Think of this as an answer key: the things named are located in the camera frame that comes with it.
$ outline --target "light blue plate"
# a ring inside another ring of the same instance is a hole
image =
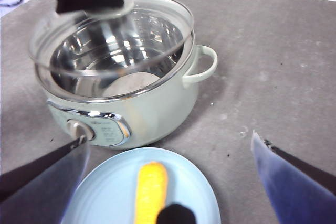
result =
[[[201,171],[181,155],[160,148],[137,148],[99,165],[79,185],[63,224],[133,224],[138,171],[151,161],[168,172],[166,205],[191,209],[197,224],[221,224],[215,194]]]

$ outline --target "gray countertop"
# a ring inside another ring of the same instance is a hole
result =
[[[219,64],[186,121],[151,146],[200,168],[223,223],[277,223],[254,166],[251,133],[336,174],[336,3],[179,1],[194,14],[196,43],[215,49]],[[32,0],[1,19],[2,173],[69,141],[48,111],[28,54],[34,24],[53,6]],[[93,147],[87,173],[118,152]]]

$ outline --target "stainless steel inner pot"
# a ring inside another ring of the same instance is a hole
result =
[[[122,73],[125,68],[168,51],[181,39],[181,32],[172,23],[152,16],[149,10],[138,9],[121,18],[88,22],[57,47],[50,59],[50,65],[55,69],[69,71],[111,70]],[[172,70],[177,70],[178,65],[185,62],[188,53],[183,54],[184,49],[185,46],[182,45],[154,65],[142,69],[141,72],[126,76],[121,74],[121,78],[108,74],[72,76],[51,72],[38,65],[36,73],[42,85],[57,96],[57,90],[61,88],[66,91],[70,100],[75,96],[77,99],[83,97],[84,100],[108,99],[167,80],[174,74]]]

